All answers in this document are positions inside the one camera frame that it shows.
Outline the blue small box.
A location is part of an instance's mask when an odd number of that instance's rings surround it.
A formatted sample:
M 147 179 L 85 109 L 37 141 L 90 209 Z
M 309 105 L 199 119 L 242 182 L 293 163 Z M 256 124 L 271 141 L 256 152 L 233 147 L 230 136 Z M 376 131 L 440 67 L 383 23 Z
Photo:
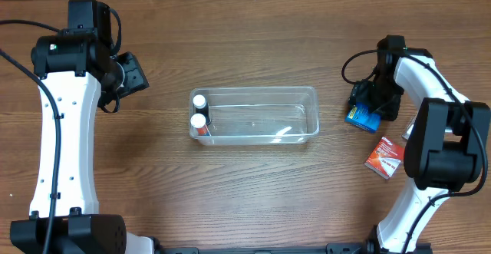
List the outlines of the blue small box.
M 378 130 L 381 124 L 381 116 L 374 112 L 370 112 L 369 106 L 362 103 L 356 103 L 353 107 L 348 109 L 345 121 L 373 134 Z

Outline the black bottle white cap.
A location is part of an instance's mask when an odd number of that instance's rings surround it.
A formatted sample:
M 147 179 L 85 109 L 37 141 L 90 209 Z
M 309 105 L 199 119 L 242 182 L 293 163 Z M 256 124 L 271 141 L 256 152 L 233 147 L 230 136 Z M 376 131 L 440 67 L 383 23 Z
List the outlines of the black bottle white cap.
M 197 114 L 202 114 L 206 119 L 206 124 L 211 124 L 209 115 L 209 104 L 207 99 L 202 94 L 197 94 L 193 97 L 193 106 Z

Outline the orange bottle white cap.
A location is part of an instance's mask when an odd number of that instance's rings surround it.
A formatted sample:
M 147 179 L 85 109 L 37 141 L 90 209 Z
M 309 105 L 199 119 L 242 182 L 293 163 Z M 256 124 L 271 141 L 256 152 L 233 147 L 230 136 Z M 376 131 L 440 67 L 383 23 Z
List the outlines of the orange bottle white cap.
M 196 130 L 200 136 L 209 136 L 209 128 L 207 125 L 206 117 L 203 114 L 194 114 L 189 120 L 191 126 Z

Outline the clear plastic container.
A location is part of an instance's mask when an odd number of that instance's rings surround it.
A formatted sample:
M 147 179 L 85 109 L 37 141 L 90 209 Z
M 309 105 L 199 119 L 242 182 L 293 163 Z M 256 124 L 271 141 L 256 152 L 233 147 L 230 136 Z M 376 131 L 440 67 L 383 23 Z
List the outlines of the clear plastic container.
M 320 130 L 318 94 L 313 87 L 199 87 L 209 104 L 210 135 L 189 135 L 205 146 L 305 143 Z

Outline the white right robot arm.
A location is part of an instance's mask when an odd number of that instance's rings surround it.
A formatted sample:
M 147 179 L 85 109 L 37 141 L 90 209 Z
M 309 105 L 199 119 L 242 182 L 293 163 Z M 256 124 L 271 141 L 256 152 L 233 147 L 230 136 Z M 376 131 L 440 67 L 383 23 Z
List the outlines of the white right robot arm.
M 409 48 L 401 35 L 388 35 L 373 50 L 371 74 L 352 82 L 346 120 L 373 130 L 372 119 L 397 119 L 403 94 L 418 109 L 401 162 L 407 175 L 403 191 L 365 242 L 331 243 L 328 249 L 353 253 L 430 253 L 419 235 L 434 213 L 451 198 L 479 192 L 488 173 L 487 104 L 456 91 L 437 70 L 432 54 Z

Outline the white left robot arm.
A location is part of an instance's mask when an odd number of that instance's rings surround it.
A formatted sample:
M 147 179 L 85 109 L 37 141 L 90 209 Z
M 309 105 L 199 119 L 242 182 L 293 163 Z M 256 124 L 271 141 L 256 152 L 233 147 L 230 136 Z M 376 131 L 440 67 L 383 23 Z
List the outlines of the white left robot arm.
M 29 217 L 10 240 L 25 253 L 157 253 L 158 241 L 130 233 L 122 216 L 102 214 L 94 185 L 97 111 L 148 87 L 137 58 L 121 53 L 116 11 L 97 0 L 70 0 L 68 26 L 38 39 L 28 76 L 42 104 L 38 181 Z

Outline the red white small box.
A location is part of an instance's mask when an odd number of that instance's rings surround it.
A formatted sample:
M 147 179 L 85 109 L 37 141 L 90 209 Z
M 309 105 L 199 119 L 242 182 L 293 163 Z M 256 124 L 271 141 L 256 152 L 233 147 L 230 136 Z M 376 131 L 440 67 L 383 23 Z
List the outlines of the red white small box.
M 403 161 L 404 148 L 392 140 L 382 137 L 364 165 L 388 180 Z

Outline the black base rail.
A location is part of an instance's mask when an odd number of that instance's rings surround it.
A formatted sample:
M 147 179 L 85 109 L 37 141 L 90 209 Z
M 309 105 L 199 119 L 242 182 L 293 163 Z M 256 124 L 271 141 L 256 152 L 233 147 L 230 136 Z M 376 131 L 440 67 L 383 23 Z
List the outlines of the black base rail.
M 274 248 L 235 248 L 235 249 L 198 249 L 161 248 L 160 254 L 375 254 L 390 253 L 386 249 L 378 249 L 372 241 L 367 242 L 332 242 L 326 246 L 298 246 Z

